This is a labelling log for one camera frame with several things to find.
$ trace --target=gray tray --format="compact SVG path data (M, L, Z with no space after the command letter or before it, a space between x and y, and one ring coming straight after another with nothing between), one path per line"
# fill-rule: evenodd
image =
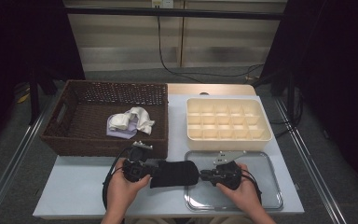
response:
M215 168L216 151L189 151L186 161L196 163L199 170ZM262 205L266 210L283 209L281 191L276 180L269 156L264 152L247 152L237 158L235 162L245 163L249 172L255 177L262 194ZM235 204L209 181L202 181L195 186L185 188L186 205L192 211L202 210L239 210Z

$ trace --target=white table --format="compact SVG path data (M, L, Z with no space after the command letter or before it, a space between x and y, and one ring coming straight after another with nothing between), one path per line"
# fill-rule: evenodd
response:
M186 145L186 99L190 97L256 99L251 95L169 95L169 150L167 161L183 161L189 151ZM273 137L265 146L275 169L282 192L283 210L280 214L304 212L296 188L289 175L282 153ZM34 210L35 217L95 218L102 217L104 207L102 187L113 158L57 157L48 183ZM184 187L169 187L139 191L126 217L216 217L235 216L241 212L192 212L186 207Z

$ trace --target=white wall outlet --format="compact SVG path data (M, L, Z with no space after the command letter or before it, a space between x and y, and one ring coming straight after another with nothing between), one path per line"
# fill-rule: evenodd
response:
M173 0L162 0L163 8L173 8Z
M157 7L163 8L162 0L152 0L152 8L157 8Z

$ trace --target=cream plastic tray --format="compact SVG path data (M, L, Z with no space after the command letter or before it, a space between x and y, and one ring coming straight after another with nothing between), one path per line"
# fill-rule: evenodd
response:
M272 137L257 100L190 98L186 119L191 150L261 151Z

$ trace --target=purple cloth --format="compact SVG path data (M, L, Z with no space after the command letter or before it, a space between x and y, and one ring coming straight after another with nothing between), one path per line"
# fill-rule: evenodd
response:
M109 120L113 117L114 115L110 116L109 119L107 119L107 123L106 123L106 135L109 136L114 136L114 137L119 137L119 138L126 138L126 139L130 139L133 136L136 135L136 124L138 123L138 119L135 117L133 120L129 121L129 126L127 128L127 130L121 130L121 129L115 129L110 130L109 129Z

